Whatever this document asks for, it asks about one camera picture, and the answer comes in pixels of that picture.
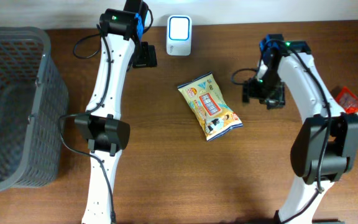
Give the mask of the yellow wet wipes pack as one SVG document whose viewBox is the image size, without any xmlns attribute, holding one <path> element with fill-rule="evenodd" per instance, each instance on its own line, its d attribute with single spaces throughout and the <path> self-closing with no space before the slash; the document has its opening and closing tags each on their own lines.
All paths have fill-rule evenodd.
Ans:
<svg viewBox="0 0 358 224">
<path fill-rule="evenodd" d="M 243 127 L 238 115 L 224 101 L 211 72 L 179 85 L 177 89 L 195 114 L 207 141 Z"/>
</svg>

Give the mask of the red snack bag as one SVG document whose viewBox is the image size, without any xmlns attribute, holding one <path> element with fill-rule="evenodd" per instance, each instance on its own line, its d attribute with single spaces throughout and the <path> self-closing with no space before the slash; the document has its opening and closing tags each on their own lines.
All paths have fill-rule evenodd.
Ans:
<svg viewBox="0 0 358 224">
<path fill-rule="evenodd" d="M 358 112 L 358 97 L 356 97 L 348 87 L 342 87 L 337 97 L 335 97 L 335 100 L 342 108 L 344 108 L 344 111 L 347 114 Z"/>
</svg>

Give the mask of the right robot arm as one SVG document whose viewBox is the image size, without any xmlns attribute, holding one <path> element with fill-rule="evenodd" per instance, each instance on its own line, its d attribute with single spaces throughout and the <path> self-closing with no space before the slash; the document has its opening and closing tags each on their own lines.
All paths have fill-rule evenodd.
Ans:
<svg viewBox="0 0 358 224">
<path fill-rule="evenodd" d="M 275 223 L 312 223 L 326 192 L 351 171 L 358 150 L 358 115 L 347 114 L 321 79 L 304 40 L 268 34 L 260 41 L 255 76 L 243 83 L 242 100 L 258 99 L 267 109 L 285 106 L 289 90 L 302 126 L 290 152 L 295 173 Z"/>
</svg>

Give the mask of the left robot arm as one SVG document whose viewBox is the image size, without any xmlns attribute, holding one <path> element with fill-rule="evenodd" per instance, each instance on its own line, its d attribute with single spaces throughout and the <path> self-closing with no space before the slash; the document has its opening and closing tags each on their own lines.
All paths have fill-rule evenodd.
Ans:
<svg viewBox="0 0 358 224">
<path fill-rule="evenodd" d="M 84 224 L 116 223 L 113 189 L 119 159 L 131 128 L 121 121 L 121 98 L 131 68 L 156 67 L 155 47 L 142 41 L 152 11 L 144 1 L 126 1 L 122 10 L 107 9 L 99 18 L 101 60 L 93 95 L 75 124 L 88 143 L 91 161 Z"/>
</svg>

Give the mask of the white barcode scanner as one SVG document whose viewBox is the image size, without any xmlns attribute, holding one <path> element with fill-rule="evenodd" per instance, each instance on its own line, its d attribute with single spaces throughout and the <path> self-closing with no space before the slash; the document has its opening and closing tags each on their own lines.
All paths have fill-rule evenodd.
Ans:
<svg viewBox="0 0 358 224">
<path fill-rule="evenodd" d="M 192 19 L 186 15 L 171 15 L 167 19 L 166 52 L 171 56 L 191 54 Z"/>
</svg>

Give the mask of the grey plastic mesh basket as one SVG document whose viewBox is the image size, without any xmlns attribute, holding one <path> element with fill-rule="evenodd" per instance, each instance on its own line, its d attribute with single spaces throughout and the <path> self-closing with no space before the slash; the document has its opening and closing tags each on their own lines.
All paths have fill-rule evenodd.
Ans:
<svg viewBox="0 0 358 224">
<path fill-rule="evenodd" d="M 0 27 L 0 191 L 38 188 L 57 178 L 57 120 L 68 102 L 47 33 Z"/>
</svg>

